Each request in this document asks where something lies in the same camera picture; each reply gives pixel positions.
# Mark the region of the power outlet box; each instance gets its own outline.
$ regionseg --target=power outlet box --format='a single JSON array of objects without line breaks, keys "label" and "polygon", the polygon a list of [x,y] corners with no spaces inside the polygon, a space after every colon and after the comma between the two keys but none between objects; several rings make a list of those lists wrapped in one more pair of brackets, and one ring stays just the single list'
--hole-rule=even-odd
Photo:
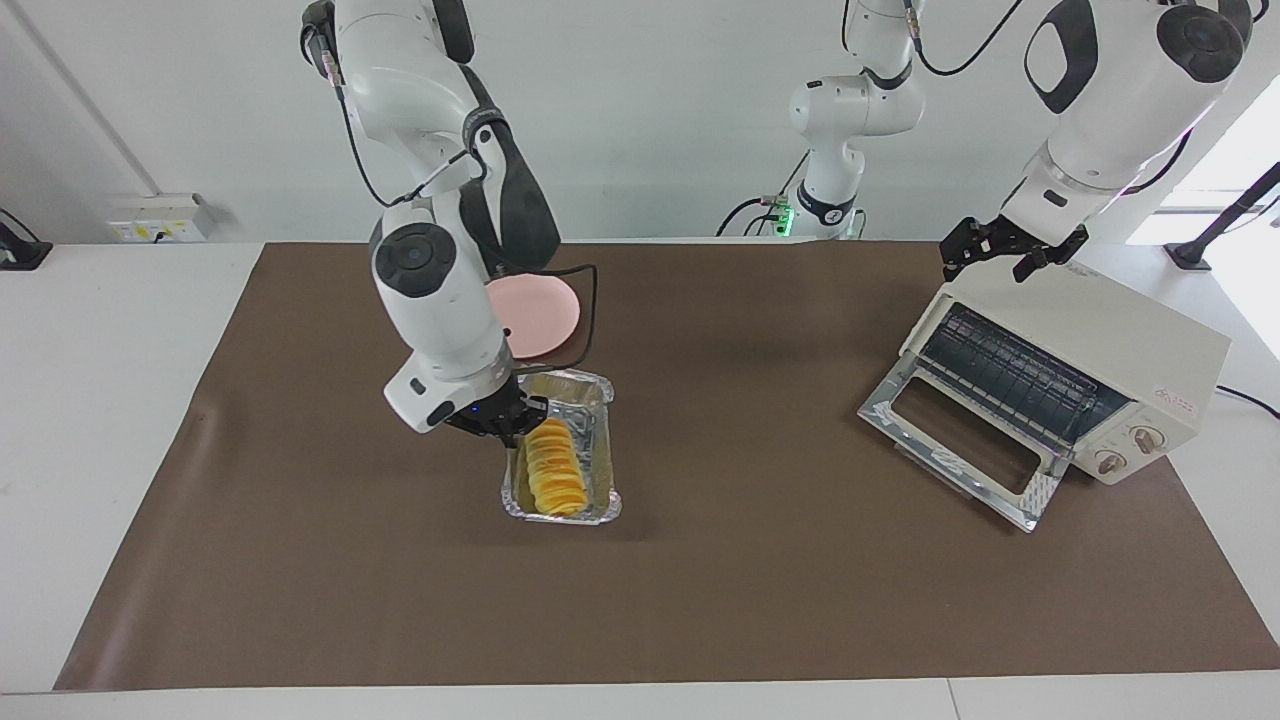
[{"label": "power outlet box", "polygon": [[138,199],[108,219],[120,242],[206,242],[214,232],[209,209],[191,195]]}]

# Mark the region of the white wall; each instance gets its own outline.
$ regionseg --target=white wall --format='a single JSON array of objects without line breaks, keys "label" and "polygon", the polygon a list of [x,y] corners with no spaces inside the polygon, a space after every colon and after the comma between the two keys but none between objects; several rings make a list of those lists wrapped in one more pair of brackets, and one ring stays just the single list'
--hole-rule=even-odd
[{"label": "white wall", "polygon": [[[164,191],[198,192],[218,209],[221,240],[367,233],[378,208],[355,173],[332,92],[298,51],[306,0],[0,1],[20,4]],[[911,135],[865,142],[869,236],[941,237],[964,215],[996,211],[1053,123],[1021,72],[1025,41],[1053,1],[1025,3],[968,73],[925,77],[929,109]],[[1006,3],[931,4],[931,59],[951,65],[968,56]],[[804,150],[786,122],[794,87],[855,69],[838,45],[840,0],[467,5],[475,67],[511,118],[567,237],[709,234],[737,201],[776,191]],[[1260,27],[1231,94],[1179,168],[1100,219],[1096,237],[1123,241],[1212,146],[1280,70],[1277,38],[1280,15]],[[0,158],[0,201],[54,233],[93,240],[84,218],[109,205],[101,196],[128,187],[128,178],[84,158],[74,128],[44,111],[12,111],[15,101],[38,105],[41,88],[31,87],[31,58],[0,50],[0,147],[14,138],[32,146],[26,160],[8,151]],[[393,156],[376,146],[366,155],[385,192],[407,187]],[[61,178],[54,195],[79,210],[64,217],[14,190],[14,168],[35,159]],[[105,165],[116,179],[99,179],[88,197],[74,199],[84,192],[67,178],[86,163]]]}]

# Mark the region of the oven knob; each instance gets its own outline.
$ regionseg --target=oven knob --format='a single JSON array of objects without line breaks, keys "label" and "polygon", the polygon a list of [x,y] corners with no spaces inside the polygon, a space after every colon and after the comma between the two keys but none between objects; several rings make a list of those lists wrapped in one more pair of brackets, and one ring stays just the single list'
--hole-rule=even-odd
[{"label": "oven knob", "polygon": [[1124,455],[1120,455],[1119,452],[1111,452],[1111,451],[1105,450],[1105,451],[1102,451],[1102,452],[1098,454],[1098,474],[1100,475],[1110,475],[1112,473],[1119,473],[1120,470],[1124,470],[1124,468],[1128,464],[1129,464],[1129,461],[1125,460]]},{"label": "oven knob", "polygon": [[1143,455],[1155,455],[1165,447],[1165,434],[1156,428],[1134,428],[1133,442]]}]

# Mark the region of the foil pan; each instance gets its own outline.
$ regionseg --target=foil pan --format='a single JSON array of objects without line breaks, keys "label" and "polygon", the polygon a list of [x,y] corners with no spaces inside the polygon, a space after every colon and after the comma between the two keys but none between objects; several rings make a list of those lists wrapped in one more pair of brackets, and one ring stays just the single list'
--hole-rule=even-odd
[{"label": "foil pan", "polygon": [[579,370],[558,370],[520,378],[520,388],[549,401],[548,418],[558,418],[573,436],[577,461],[586,486],[586,507],[568,516],[543,515],[534,506],[529,488],[525,441],[507,454],[507,477],[502,483],[502,505],[513,518],[530,523],[558,525],[603,525],[622,512],[622,497],[613,486],[613,456],[609,452],[609,404],[613,384],[608,379]]}]

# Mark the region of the wire rack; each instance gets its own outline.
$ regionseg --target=wire rack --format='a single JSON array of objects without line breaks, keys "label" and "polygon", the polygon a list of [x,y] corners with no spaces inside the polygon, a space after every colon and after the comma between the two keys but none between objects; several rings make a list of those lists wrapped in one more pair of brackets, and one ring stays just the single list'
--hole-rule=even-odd
[{"label": "wire rack", "polygon": [[945,384],[1056,451],[1123,405],[1111,388],[959,304],[920,360]]}]

